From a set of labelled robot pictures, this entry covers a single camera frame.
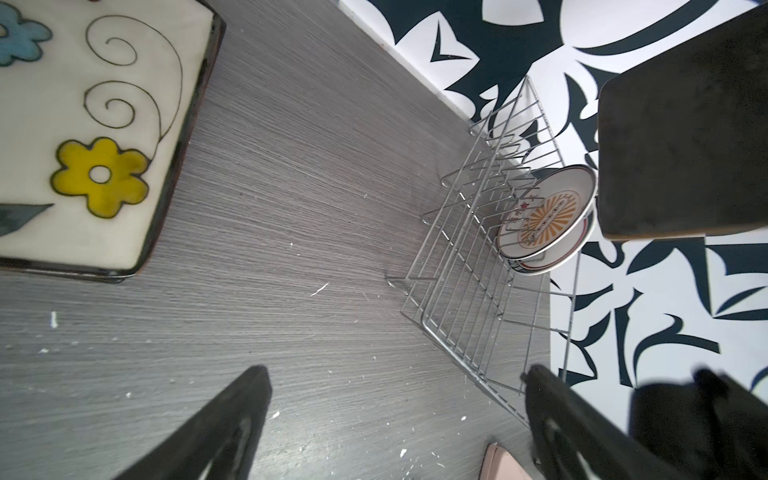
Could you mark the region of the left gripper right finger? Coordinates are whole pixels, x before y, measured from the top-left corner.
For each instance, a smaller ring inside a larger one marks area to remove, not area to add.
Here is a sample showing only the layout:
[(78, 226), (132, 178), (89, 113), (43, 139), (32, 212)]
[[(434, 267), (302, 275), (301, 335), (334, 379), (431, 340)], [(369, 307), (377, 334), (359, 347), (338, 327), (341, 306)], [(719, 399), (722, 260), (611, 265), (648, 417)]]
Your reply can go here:
[(688, 479), (625, 435), (543, 365), (522, 376), (534, 453), (547, 479)]

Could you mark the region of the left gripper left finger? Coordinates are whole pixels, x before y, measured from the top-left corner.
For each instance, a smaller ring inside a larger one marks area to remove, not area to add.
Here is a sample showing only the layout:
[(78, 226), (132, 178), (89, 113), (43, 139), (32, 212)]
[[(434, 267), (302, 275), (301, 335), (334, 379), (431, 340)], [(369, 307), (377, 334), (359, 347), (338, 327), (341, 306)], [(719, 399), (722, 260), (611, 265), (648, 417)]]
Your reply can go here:
[(251, 366), (119, 479), (246, 479), (266, 423), (268, 369)]

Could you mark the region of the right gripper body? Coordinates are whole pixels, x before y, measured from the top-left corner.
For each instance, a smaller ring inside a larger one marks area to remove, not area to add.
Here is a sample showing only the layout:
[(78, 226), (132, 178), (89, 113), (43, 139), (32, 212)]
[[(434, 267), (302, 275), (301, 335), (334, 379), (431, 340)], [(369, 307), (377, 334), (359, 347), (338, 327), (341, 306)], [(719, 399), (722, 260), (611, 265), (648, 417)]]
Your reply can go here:
[(698, 479), (767, 477), (767, 404), (727, 375), (700, 369), (687, 384), (636, 389), (628, 432)]

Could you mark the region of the white round plate back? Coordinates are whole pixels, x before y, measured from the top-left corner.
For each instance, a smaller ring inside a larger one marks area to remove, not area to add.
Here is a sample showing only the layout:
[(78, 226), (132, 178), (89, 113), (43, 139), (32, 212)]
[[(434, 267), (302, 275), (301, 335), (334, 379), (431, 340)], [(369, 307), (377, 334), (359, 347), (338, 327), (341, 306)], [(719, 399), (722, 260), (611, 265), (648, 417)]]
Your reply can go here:
[(583, 165), (556, 169), (521, 189), (501, 220), (496, 247), (506, 259), (542, 254), (580, 226), (592, 211), (596, 172)]

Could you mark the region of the floral black square plate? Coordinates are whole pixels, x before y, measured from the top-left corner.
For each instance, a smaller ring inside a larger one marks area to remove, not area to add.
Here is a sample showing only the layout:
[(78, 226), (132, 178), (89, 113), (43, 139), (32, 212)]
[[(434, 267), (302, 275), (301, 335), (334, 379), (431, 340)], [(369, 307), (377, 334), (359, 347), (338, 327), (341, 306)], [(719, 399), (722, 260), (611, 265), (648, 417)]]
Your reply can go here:
[(140, 271), (225, 30), (206, 1), (2, 3), (3, 269)]

